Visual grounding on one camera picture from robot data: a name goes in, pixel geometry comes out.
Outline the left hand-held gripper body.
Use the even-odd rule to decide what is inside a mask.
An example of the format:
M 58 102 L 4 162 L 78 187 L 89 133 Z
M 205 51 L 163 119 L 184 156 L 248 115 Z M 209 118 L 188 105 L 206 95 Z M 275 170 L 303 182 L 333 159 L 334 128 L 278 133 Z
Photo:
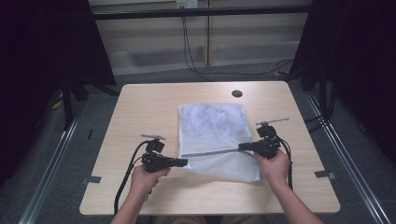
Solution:
M 154 173 L 162 169 L 171 167 L 170 159 L 162 155 L 164 148 L 163 136 L 142 134 L 142 137 L 150 137 L 147 141 L 146 152 L 142 156 L 142 162 L 149 173 Z

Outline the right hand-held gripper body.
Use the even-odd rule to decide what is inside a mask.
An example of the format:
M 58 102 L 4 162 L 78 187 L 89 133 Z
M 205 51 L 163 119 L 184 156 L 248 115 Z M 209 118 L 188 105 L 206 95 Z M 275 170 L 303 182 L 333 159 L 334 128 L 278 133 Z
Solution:
M 265 159 L 271 160 L 276 156 L 280 147 L 283 147 L 288 157 L 290 157 L 290 146 L 284 139 L 278 136 L 276 129 L 271 126 L 273 122 L 279 122 L 279 120 L 273 119 L 257 122 L 257 125 L 259 125 L 257 133 L 261 140 L 252 144 L 252 150 L 259 153 Z

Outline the white mesh laundry bag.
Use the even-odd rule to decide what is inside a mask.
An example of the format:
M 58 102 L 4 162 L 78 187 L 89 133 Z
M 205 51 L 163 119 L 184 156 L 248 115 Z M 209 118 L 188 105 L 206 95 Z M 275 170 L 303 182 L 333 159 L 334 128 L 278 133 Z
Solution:
M 241 144 L 252 139 L 242 105 L 180 105 L 178 114 L 179 157 L 188 161 L 187 170 L 244 182 L 261 179 L 252 153 L 239 150 Z

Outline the person's left hand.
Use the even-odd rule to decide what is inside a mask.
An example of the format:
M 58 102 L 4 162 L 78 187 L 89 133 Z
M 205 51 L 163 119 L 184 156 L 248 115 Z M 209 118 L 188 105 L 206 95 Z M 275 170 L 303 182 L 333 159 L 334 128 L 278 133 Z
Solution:
M 149 193 L 158 184 L 159 179 L 163 176 L 167 176 L 170 171 L 170 168 L 166 168 L 154 173 L 149 173 L 145 170 L 144 165 L 135 167 L 132 173 L 128 198 L 133 202 L 145 202 L 149 197 Z

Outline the person's right hand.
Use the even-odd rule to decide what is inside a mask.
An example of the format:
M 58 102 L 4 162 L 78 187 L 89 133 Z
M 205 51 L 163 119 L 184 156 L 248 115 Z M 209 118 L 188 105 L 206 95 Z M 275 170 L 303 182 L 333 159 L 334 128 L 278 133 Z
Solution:
M 290 168 L 290 159 L 282 151 L 278 151 L 276 155 L 267 160 L 259 153 L 254 153 L 254 158 L 261 167 L 263 176 L 272 188 L 279 186 L 286 187 L 288 185 L 288 173 Z

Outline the white garment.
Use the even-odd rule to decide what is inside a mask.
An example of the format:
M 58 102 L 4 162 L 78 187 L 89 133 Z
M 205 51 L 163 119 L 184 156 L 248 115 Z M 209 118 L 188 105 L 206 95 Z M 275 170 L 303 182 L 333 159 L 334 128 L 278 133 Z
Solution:
M 183 140 L 242 142 L 251 137 L 245 108 L 240 104 L 189 104 L 178 109 L 179 133 Z

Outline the grey tape piece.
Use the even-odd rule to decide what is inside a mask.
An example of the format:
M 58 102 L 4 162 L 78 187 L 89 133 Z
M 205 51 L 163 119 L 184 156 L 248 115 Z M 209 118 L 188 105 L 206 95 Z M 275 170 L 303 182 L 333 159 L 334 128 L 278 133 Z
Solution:
M 83 177 L 83 178 L 81 179 L 80 183 L 81 183 L 82 185 L 88 185 L 89 183 L 96 183 L 96 184 L 98 184 L 98 183 L 101 181 L 101 179 L 102 179 L 101 176 L 93 176 L 93 175 L 90 175 L 90 176 Z
M 334 172 L 327 172 L 325 170 L 315 171 L 315 176 L 316 176 L 316 178 L 328 177 L 330 180 L 333 180 L 336 178 L 336 174 Z

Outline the black metal stand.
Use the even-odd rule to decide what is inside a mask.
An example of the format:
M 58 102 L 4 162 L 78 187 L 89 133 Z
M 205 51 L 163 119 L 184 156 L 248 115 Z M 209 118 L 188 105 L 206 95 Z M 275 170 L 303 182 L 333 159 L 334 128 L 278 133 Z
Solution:
M 97 90 L 105 92 L 111 96 L 119 96 L 120 92 L 109 88 L 105 84 L 94 80 L 87 76 L 67 76 L 63 75 L 62 78 L 62 94 L 64 102 L 64 130 L 67 130 L 73 123 L 75 116 L 72 107 L 71 94 L 74 94 L 78 101 L 85 101 L 88 99 L 89 94 L 85 89 L 85 85 L 95 87 Z
M 319 78 L 319 109 L 320 114 L 324 120 L 328 119 L 328 105 L 327 105 L 327 74 L 326 68 L 322 64 L 320 66 L 320 78 Z

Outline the black curtain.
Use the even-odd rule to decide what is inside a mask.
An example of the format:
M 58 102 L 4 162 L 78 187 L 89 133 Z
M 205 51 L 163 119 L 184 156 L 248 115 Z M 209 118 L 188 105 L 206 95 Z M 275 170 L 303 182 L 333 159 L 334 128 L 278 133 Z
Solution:
M 53 93 L 115 83 L 89 0 L 0 0 L 0 188 Z
M 291 70 L 332 82 L 396 163 L 396 0 L 313 0 Z

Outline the black horizontal bar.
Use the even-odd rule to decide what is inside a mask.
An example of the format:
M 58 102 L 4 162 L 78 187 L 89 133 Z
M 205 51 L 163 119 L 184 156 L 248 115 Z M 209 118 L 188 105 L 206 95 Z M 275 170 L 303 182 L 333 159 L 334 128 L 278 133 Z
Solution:
M 216 8 L 189 8 L 189 9 L 160 9 L 143 11 L 109 11 L 91 14 L 94 20 L 127 20 L 127 19 L 156 19 L 175 17 L 206 17 L 206 16 L 233 16 L 258 14 L 291 14 L 307 13 L 311 6 L 275 6 L 275 7 L 216 7 Z

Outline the metal floor rail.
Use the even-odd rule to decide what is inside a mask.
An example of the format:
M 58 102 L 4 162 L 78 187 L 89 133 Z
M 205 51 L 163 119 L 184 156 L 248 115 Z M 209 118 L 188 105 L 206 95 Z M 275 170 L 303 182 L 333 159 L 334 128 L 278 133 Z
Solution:
M 74 119 L 72 119 L 67 129 L 63 131 L 61 140 L 49 161 L 46 171 L 43 174 L 33 197 L 25 207 L 18 224 L 35 224 L 42 205 L 50 191 L 50 185 L 54 180 L 64 157 L 64 153 L 66 152 L 68 145 L 74 135 L 75 129 L 77 128 L 78 120 L 79 116 L 76 116 Z
M 381 204 L 372 189 L 369 187 L 367 181 L 364 179 L 358 166 L 351 158 L 346 146 L 342 142 L 337 131 L 334 129 L 329 121 L 322 118 L 319 110 L 318 99 L 311 93 L 307 93 L 305 96 L 315 115 L 318 117 L 321 128 L 324 130 L 327 138 L 332 143 L 333 149 L 335 150 L 341 163 L 343 163 L 351 181 L 353 182 L 355 188 L 357 189 L 375 223 L 391 224 L 391 220 L 387 215 L 384 206 Z

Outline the light wooden vertical post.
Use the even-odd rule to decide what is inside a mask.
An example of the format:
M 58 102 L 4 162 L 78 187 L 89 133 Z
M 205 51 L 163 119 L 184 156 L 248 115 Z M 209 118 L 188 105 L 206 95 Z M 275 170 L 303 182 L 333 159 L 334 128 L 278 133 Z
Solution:
M 211 0 L 205 0 L 205 9 L 211 8 Z M 205 66 L 209 67 L 211 65 L 211 18 L 210 16 L 205 16 L 205 50 L 204 50 L 204 60 Z

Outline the white wall outlet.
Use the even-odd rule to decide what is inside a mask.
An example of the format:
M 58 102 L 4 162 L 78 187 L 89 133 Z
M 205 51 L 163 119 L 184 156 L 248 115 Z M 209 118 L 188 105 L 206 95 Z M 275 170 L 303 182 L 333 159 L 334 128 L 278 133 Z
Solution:
M 198 8 L 198 0 L 176 0 L 177 8 Z

